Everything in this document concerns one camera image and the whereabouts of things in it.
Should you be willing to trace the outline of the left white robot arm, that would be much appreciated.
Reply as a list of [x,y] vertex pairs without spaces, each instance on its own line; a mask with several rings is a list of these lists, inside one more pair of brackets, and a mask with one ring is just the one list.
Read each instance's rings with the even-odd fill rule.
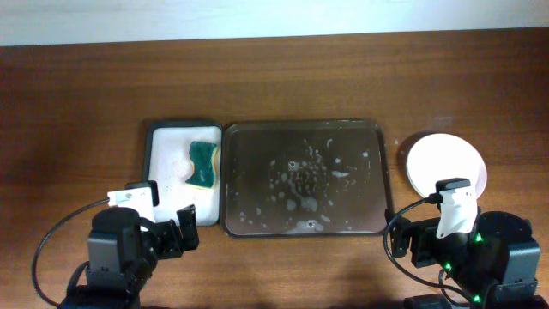
[[73,273],[59,308],[139,308],[140,292],[160,260],[199,246],[196,207],[154,223],[129,208],[109,208],[92,220],[88,261]]

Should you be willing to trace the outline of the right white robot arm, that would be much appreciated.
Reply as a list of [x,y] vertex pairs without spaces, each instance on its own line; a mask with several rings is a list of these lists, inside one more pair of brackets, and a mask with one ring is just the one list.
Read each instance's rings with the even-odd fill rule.
[[475,308],[547,308],[536,293],[541,249],[529,220],[501,211],[477,216],[471,233],[436,236],[438,218],[411,222],[387,210],[391,260],[412,253],[416,268],[441,267]]

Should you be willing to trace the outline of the pink white plate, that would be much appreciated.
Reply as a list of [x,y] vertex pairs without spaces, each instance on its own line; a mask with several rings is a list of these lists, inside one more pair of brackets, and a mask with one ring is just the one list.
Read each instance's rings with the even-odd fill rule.
[[486,164],[478,150],[464,139],[445,133],[421,137],[407,152],[406,173],[422,197],[436,190],[439,180],[468,179],[480,197],[487,185]]

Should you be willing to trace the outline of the yellow green sponge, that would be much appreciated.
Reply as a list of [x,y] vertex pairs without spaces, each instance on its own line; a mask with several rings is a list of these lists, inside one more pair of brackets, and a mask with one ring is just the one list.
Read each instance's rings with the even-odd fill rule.
[[215,157],[218,145],[211,142],[193,141],[189,148],[192,167],[191,175],[185,183],[199,189],[212,189],[217,180]]

